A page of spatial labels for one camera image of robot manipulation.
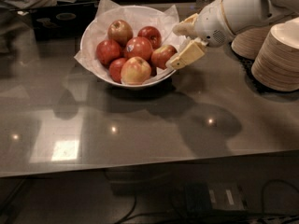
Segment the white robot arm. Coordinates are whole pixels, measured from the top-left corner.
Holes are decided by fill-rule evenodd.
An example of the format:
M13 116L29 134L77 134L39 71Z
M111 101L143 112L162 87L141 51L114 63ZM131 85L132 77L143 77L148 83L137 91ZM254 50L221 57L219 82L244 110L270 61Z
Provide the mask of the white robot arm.
M173 28L186 40L166 66L181 69L199 60L206 47L221 47L251 28L264 27L299 12L299 0L215 0Z

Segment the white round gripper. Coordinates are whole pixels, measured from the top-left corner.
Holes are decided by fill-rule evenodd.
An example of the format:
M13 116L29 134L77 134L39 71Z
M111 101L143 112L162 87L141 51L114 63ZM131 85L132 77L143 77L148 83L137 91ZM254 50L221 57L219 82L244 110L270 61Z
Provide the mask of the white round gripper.
M225 16L223 0L213 1L199 14L194 13L176 24L172 32L178 36L200 37L187 38L178 52L166 62L166 67L174 70L184 68L201 59L206 54L207 44L210 47L220 47L231 42L235 37Z

